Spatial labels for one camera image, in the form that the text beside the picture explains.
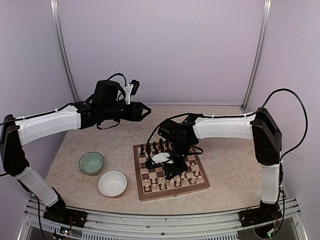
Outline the wooden chess board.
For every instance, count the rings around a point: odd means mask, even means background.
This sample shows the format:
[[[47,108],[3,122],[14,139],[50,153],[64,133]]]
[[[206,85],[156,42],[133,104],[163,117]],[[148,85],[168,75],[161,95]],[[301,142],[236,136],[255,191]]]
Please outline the wooden chess board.
[[[181,172],[171,173],[170,162],[149,168],[149,157],[163,154],[173,149],[170,142],[153,142],[133,146],[135,175],[140,201],[151,201],[207,190],[210,187],[198,155],[184,159]]]

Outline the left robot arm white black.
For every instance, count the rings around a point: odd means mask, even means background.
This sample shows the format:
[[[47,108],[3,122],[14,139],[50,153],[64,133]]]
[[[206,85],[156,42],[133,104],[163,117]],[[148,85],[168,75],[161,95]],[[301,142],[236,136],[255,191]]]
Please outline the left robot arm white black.
[[[70,211],[65,201],[31,167],[23,147],[64,132],[99,128],[104,121],[112,120],[116,125],[122,120],[142,121],[152,110],[142,102],[131,100],[139,86],[136,80],[125,87],[113,80],[99,80],[94,93],[84,101],[68,103],[31,116],[7,115],[1,123],[0,137],[0,156],[5,175],[16,178],[57,221],[66,222]]]

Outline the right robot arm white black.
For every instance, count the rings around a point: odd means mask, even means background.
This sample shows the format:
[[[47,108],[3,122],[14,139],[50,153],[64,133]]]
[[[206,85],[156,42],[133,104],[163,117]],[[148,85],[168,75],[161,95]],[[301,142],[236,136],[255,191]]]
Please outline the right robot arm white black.
[[[202,140],[200,156],[208,177],[207,190],[146,203],[145,208],[158,215],[187,215],[231,211],[259,204],[262,174],[254,156],[254,144],[241,139]]]

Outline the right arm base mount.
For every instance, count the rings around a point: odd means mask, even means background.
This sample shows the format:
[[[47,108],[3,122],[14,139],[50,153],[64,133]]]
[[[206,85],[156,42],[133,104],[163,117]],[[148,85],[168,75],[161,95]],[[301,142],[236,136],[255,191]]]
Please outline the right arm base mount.
[[[238,213],[238,216],[241,226],[244,228],[274,221],[276,218],[280,219],[282,217],[282,213],[280,209],[272,212],[270,210],[261,210],[261,208],[258,207],[242,210]]]

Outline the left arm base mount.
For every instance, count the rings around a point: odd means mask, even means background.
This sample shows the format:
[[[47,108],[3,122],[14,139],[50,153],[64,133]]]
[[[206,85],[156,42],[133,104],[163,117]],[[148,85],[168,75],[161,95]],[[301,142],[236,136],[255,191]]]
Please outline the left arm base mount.
[[[60,215],[54,215],[52,211],[46,209],[43,218],[70,227],[83,228],[87,220],[87,215],[88,213],[85,211],[69,208],[66,208]]]

